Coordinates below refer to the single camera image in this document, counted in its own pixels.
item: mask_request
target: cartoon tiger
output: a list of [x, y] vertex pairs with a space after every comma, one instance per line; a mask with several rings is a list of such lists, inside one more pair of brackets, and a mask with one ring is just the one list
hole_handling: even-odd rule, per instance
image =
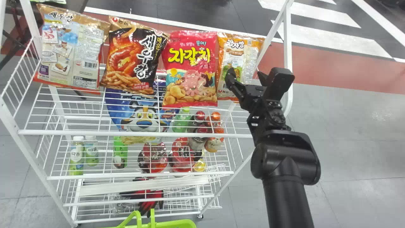
[[[134, 113], [130, 118], [121, 120], [121, 128], [125, 131], [159, 131], [159, 112], [158, 103], [153, 101], [133, 100], [130, 108]], [[167, 127], [167, 124], [161, 120], [161, 127]]]

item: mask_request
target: shrimp cracker bag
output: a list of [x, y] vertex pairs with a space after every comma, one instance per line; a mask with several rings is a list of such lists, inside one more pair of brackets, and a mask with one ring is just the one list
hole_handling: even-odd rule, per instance
[[107, 66], [101, 84], [107, 88], [152, 95], [159, 56], [168, 34], [119, 17], [109, 17]]
[[263, 38], [218, 33], [220, 50], [218, 69], [215, 74], [218, 100], [238, 101], [232, 91], [226, 87], [226, 72], [233, 67], [237, 80], [244, 84], [250, 84], [256, 71], [256, 60], [263, 42]]
[[99, 93], [99, 54], [110, 23], [67, 9], [37, 4], [42, 59], [33, 80]]
[[163, 107], [217, 106], [216, 32], [174, 31], [162, 53], [167, 70]]

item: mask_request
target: green plastic basket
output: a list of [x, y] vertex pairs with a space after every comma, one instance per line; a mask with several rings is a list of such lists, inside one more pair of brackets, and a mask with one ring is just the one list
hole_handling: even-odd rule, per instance
[[[128, 222], [136, 217], [136, 225], [127, 226]], [[151, 222], [142, 224], [141, 213], [139, 211], [132, 212], [121, 224], [115, 227], [105, 228], [197, 228], [195, 223], [189, 219], [174, 220], [168, 222], [155, 222], [155, 209], [151, 209]]]

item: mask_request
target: barcode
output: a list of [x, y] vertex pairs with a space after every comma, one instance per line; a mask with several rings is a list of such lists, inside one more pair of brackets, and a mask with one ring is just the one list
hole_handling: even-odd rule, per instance
[[87, 68], [96, 68], [96, 67], [97, 67], [97, 63], [84, 62], [84, 67], [87, 67]]

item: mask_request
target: black snack bag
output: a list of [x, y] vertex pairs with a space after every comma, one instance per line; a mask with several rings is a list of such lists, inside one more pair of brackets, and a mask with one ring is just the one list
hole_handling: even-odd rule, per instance
[[159, 56], [169, 35], [119, 17], [109, 17], [107, 67], [101, 85], [152, 95]]

